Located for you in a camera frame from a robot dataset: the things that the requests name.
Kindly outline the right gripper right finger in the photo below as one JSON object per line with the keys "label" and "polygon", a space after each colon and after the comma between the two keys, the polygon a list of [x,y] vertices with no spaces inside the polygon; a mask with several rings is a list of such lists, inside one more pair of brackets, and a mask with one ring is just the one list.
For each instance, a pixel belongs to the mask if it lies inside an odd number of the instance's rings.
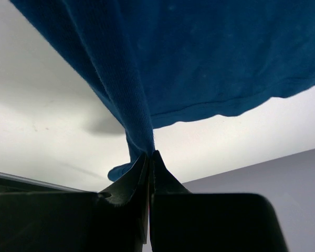
{"label": "right gripper right finger", "polygon": [[252,193],[194,194],[166,168],[149,164],[153,251],[287,251],[269,200]]}

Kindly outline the blue t shirt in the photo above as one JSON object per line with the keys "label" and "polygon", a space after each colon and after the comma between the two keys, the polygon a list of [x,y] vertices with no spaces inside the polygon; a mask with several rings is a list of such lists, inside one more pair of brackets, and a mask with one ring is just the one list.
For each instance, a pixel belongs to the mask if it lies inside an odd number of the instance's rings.
{"label": "blue t shirt", "polygon": [[153,130],[238,116],[315,86],[315,1],[13,1],[124,127],[130,162]]}

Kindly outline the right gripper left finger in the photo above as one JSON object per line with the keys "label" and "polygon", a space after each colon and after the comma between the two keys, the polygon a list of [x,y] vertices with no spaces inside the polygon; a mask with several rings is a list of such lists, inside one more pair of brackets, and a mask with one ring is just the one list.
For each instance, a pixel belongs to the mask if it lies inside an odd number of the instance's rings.
{"label": "right gripper left finger", "polygon": [[148,166],[141,155],[97,193],[0,175],[0,251],[141,251]]}

